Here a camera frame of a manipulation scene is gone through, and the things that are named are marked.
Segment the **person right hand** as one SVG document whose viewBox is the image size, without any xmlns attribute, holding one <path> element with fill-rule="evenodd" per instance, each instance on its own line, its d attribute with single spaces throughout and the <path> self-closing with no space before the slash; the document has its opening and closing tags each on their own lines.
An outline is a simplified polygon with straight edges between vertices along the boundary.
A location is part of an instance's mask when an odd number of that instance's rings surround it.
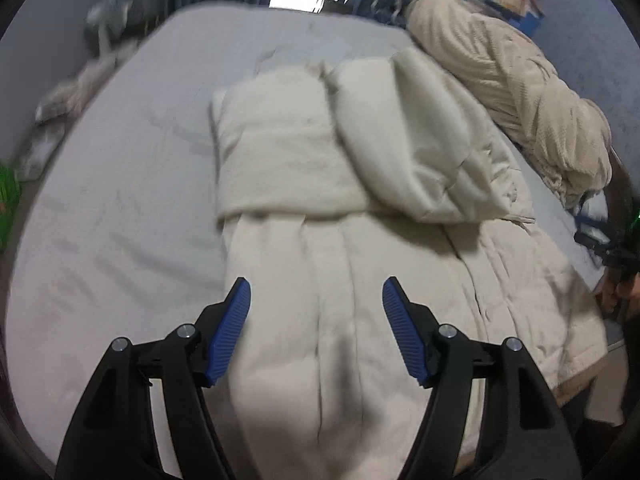
<svg viewBox="0 0 640 480">
<path fill-rule="evenodd" d="M 596 289 L 597 303 L 605 318 L 612 318 L 620 300 L 628 301 L 626 321 L 639 315 L 639 275 L 623 281 L 616 270 L 606 269 Z"/>
</svg>

